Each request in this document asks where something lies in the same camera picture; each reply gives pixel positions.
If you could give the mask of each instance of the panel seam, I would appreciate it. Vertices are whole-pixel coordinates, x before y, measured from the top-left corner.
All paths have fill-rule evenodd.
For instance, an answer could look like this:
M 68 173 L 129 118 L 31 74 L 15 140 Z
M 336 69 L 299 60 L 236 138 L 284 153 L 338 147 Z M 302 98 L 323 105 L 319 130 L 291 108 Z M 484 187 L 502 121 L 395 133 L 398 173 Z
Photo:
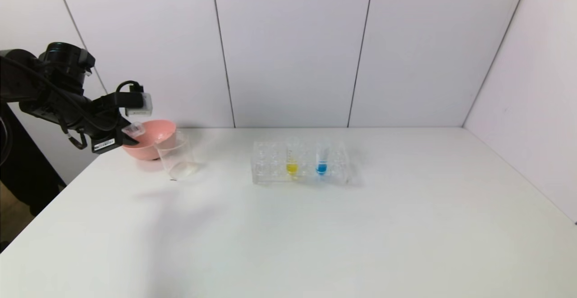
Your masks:
M 362 46 L 365 42 L 365 33 L 366 33 L 366 23 L 369 19 L 369 8 L 371 8 L 371 0 L 366 5 L 366 16 L 365 16 L 365 27 L 363 27 L 362 31 L 362 38 L 361 38 L 361 48 L 359 49 L 359 59 L 357 61 L 357 72 L 355 73 L 355 83 L 353 84 L 353 96 L 351 97 L 351 107 L 348 109 L 348 120 L 347 120 L 347 128 L 351 123 L 351 114 L 353 112 L 353 100 L 355 98 L 355 90 L 357 88 L 357 78 L 359 76 L 359 66 L 361 65 L 361 54 L 362 54 Z
M 469 108 L 467 115 L 465 116 L 465 119 L 463 120 L 463 124 L 461 125 L 462 128 L 465 127 L 465 123 L 467 122 L 468 117 L 471 115 L 472 109 L 475 107 L 475 103 L 476 103 L 477 99 L 479 98 L 481 91 L 483 90 L 483 86 L 485 85 L 487 78 L 489 77 L 489 73 L 491 72 L 491 68 L 493 68 L 493 64 L 497 60 L 497 56 L 499 55 L 499 51 L 501 51 L 501 47 L 503 46 L 503 43 L 505 42 L 505 37 L 507 36 L 507 33 L 509 33 L 509 28 L 511 27 L 511 23 L 513 22 L 513 19 L 515 18 L 515 14 L 517 14 L 517 9 L 519 8 L 519 4 L 521 4 L 521 0 L 517 0 L 517 4 L 515 5 L 515 9 L 513 10 L 513 14 L 511 15 L 511 18 L 509 19 L 509 23 L 507 24 L 507 28 L 505 29 L 505 33 L 503 33 L 503 37 L 501 38 L 501 42 L 499 43 L 499 47 L 497 47 L 497 51 L 495 52 L 495 56 L 493 56 L 493 60 L 491 61 L 491 64 L 489 65 L 489 69 L 487 70 L 487 73 L 485 74 L 485 78 L 483 78 L 483 82 L 481 83 L 481 86 L 479 86 L 479 91 L 476 93 L 475 99 L 472 101 L 471 107 Z
M 88 51 L 88 47 L 86 46 L 86 43 L 84 42 L 84 39 L 82 38 L 82 35 L 80 34 L 80 30 L 78 29 L 78 25 L 76 25 L 76 21 L 74 20 L 74 16 L 72 16 L 72 12 L 70 11 L 70 7 L 68 7 L 68 3 L 66 2 L 66 0 L 62 0 L 62 2 L 64 2 L 64 6 L 66 6 L 66 11 L 68 12 L 68 16 L 70 16 L 70 20 L 72 20 L 72 24 L 74 25 L 74 29 L 76 29 L 76 33 L 78 33 L 78 37 L 80 38 L 80 42 L 82 43 L 82 46 L 84 47 L 84 49 L 86 49 Z M 98 70 L 96 67 L 94 67 L 94 72 L 98 78 L 98 81 L 101 83 L 101 86 L 104 89 L 105 93 L 108 94 L 108 91 L 106 90 L 105 84 L 102 82 L 101 75 L 98 73 Z
M 237 127 L 237 123 L 234 120 L 234 109 L 233 109 L 233 96 L 230 93 L 230 82 L 229 82 L 229 70 L 226 66 L 226 56 L 224 55 L 224 43 L 222 42 L 222 31 L 220 29 L 220 17 L 218 15 L 218 6 L 215 2 L 215 11 L 216 11 L 216 23 L 218 24 L 218 35 L 220 37 L 220 50 L 222 51 L 222 60 L 224 62 L 224 74 L 226 76 L 226 86 L 229 91 L 229 101 L 230 101 L 230 113 L 233 115 L 233 128 Z

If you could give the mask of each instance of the transparent beaker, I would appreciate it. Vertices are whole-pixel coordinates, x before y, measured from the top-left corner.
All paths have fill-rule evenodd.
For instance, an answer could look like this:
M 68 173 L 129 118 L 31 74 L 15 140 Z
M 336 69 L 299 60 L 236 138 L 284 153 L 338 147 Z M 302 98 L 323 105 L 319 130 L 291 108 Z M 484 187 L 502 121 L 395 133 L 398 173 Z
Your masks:
M 156 142 L 154 147 L 171 179 L 183 179 L 196 171 L 188 134 L 175 132 L 166 140 Z

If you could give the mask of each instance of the cable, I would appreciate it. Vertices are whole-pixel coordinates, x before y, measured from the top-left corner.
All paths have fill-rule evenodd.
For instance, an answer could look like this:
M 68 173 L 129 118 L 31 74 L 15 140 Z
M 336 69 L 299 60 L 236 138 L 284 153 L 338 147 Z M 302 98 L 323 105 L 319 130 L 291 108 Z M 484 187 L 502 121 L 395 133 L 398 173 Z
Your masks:
M 133 80 L 127 80 L 126 82 L 122 82 L 120 83 L 120 85 L 116 88 L 116 92 L 120 92 L 121 88 L 128 85 L 128 84 L 132 84 L 135 87 L 140 87 L 140 84 L 138 84 L 137 82 L 133 81 Z
M 46 85 L 50 86 L 50 88 L 52 88 L 52 90 L 54 92 L 56 92 L 58 95 L 63 97 L 66 101 L 68 101 L 68 103 L 70 103 L 75 109 L 77 109 L 78 112 L 80 113 L 80 115 L 82 115 L 84 117 L 84 119 L 86 119 L 86 121 L 88 121 L 94 127 L 97 127 L 98 129 L 103 130 L 103 131 L 110 131 L 110 130 L 114 130 L 116 128 L 116 126 L 117 126 L 116 122 L 114 122 L 112 124 L 112 127 L 102 127 L 98 123 L 95 123 L 92 120 L 92 117 L 88 113 L 86 113 L 86 111 L 84 111 L 84 109 L 80 105 L 78 105 L 78 103 L 76 103 L 74 100 L 72 100 L 70 97 L 68 97 L 68 95 L 63 93 L 56 85 L 52 84 L 52 82 L 47 80 L 41 74 L 35 72 L 34 70 L 31 70 L 30 68 L 26 67 L 24 64 L 21 64 L 20 62 L 17 62 L 16 60 L 12 60 L 12 59 L 6 58 L 4 56 L 0 56 L 0 59 L 6 60 L 6 62 L 8 62 L 8 64 L 11 64 L 12 66 L 16 66 L 16 67 L 22 69 L 25 73 L 27 73 L 31 76 L 34 76 L 35 78 L 37 78 L 38 80 L 41 80 Z
M 12 149 L 12 129 L 10 129 L 10 124 L 8 121 L 4 121 L 4 118 L 0 117 L 0 123 L 2 123 L 2 129 L 4 129 L 4 145 L 2 146 L 2 152 L 0 152 L 0 165 L 4 164 L 10 154 Z
M 56 118 L 58 119 L 58 124 L 60 124 L 60 128 L 62 129 L 62 132 L 64 132 L 64 134 L 66 134 L 66 137 L 68 137 L 68 140 L 70 140 L 70 142 L 72 142 L 72 145 L 74 145 L 76 148 L 82 150 L 84 148 L 86 148 L 88 146 L 88 143 L 86 142 L 86 137 L 84 136 L 84 132 L 82 131 L 78 131 L 77 132 L 80 134 L 80 140 L 82 142 L 79 142 L 78 140 L 76 140 L 76 138 L 74 138 L 70 132 L 68 132 L 68 127 L 66 126 L 66 121 L 64 121 L 64 119 L 62 118 L 62 115 L 60 115 L 60 113 L 56 112 L 55 113 Z

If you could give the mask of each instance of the blue liquid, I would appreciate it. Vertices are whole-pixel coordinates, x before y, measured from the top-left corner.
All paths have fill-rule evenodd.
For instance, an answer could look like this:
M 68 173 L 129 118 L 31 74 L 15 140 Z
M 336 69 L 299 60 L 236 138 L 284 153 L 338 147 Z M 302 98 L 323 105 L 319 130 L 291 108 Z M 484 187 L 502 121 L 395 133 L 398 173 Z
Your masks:
M 317 173 L 319 173 L 319 175 L 324 175 L 324 173 L 326 173 L 326 163 L 319 163 L 317 165 Z

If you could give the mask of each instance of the test tube with blue liquid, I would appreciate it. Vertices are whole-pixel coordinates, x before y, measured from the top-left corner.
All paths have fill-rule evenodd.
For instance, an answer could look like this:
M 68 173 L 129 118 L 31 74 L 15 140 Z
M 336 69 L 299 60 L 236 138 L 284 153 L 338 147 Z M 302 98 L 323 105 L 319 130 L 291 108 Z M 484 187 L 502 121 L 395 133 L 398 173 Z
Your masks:
M 319 175 L 325 175 L 328 161 L 328 153 L 330 150 L 329 142 L 320 142 L 317 144 L 317 173 Z

